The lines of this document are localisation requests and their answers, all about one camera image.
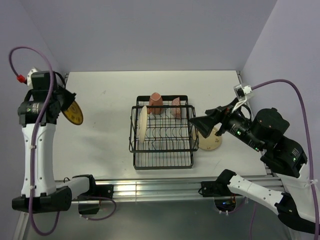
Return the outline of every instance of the pink cup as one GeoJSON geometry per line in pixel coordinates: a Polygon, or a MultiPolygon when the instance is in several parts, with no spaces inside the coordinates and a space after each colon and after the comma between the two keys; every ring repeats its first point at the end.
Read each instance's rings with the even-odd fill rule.
{"type": "MultiPolygon", "coordinates": [[[[164,101],[162,100],[162,97],[159,93],[154,92],[149,99],[149,106],[162,106],[164,104],[164,101]]],[[[148,114],[154,113],[154,114],[161,114],[163,108],[148,108],[147,112],[148,114]]]]}

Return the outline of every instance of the cable tie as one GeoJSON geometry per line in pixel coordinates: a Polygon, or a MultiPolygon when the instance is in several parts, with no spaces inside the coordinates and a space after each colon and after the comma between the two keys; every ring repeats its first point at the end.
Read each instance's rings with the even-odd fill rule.
{"type": "Polygon", "coordinates": [[[316,185],[317,183],[318,183],[318,179],[310,180],[310,186],[311,185],[316,185]]]}

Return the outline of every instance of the yellow plate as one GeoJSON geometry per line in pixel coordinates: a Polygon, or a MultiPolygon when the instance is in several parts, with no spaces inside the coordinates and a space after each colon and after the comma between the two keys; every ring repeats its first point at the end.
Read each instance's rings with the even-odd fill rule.
{"type": "Polygon", "coordinates": [[[72,124],[81,125],[84,122],[84,115],[76,101],[73,101],[70,107],[62,113],[72,124]]]}
{"type": "MultiPolygon", "coordinates": [[[[198,132],[199,135],[199,148],[203,150],[214,150],[217,147],[219,147],[222,143],[222,137],[221,136],[216,136],[215,133],[218,131],[215,127],[212,129],[212,132],[210,136],[207,138],[204,138],[200,132],[198,132]]],[[[193,139],[196,139],[196,133],[195,133],[195,128],[193,128],[193,139]]]]}

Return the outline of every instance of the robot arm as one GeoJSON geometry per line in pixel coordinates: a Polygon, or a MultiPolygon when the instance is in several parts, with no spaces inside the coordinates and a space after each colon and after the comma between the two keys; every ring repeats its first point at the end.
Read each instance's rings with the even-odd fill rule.
{"type": "Polygon", "coordinates": [[[260,160],[277,173],[288,192],[262,187],[226,169],[217,178],[214,187],[206,187],[202,193],[212,196],[227,191],[243,195],[272,210],[288,227],[314,233],[316,217],[309,164],[301,145],[284,136],[289,122],[275,108],[260,110],[253,120],[246,118],[241,108],[247,107],[239,99],[244,96],[245,88],[234,89],[238,98],[226,106],[207,110],[206,116],[192,118],[190,122],[205,138],[216,124],[221,123],[217,136],[229,132],[257,152],[263,152],[260,160]]]}
{"type": "Polygon", "coordinates": [[[92,175],[74,176],[64,184],[56,185],[53,172],[53,141],[59,113],[68,109],[75,100],[70,93],[54,80],[54,91],[48,107],[42,117],[36,135],[35,146],[31,138],[36,119],[41,111],[49,90],[49,72],[34,72],[28,79],[32,89],[27,93],[24,102],[18,109],[19,123],[25,144],[25,174],[21,195],[12,200],[12,208],[29,212],[31,186],[31,149],[35,148],[34,161],[34,197],[33,213],[67,211],[72,199],[81,194],[91,194],[95,190],[95,179],[92,175]]]}

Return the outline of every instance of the metal frame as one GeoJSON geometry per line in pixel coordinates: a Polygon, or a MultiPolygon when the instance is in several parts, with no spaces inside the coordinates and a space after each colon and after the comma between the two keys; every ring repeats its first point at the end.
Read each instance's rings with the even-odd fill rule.
{"type": "MultiPolygon", "coordinates": [[[[242,84],[241,73],[236,72],[239,82],[242,84]]],[[[281,179],[276,176],[266,165],[266,175],[243,176],[244,179],[260,186],[275,191],[284,191],[281,179]]],[[[204,200],[198,194],[202,181],[215,181],[216,177],[191,177],[191,178],[169,178],[169,179],[96,179],[97,185],[114,185],[113,199],[116,202],[156,202],[156,201],[184,201],[184,200],[204,200]]],[[[74,199],[72,204],[97,204],[97,200],[78,201],[74,199]]],[[[21,212],[15,229],[14,240],[22,240],[28,224],[29,214],[21,212]]],[[[293,240],[299,240],[300,234],[290,229],[293,240]]]]}

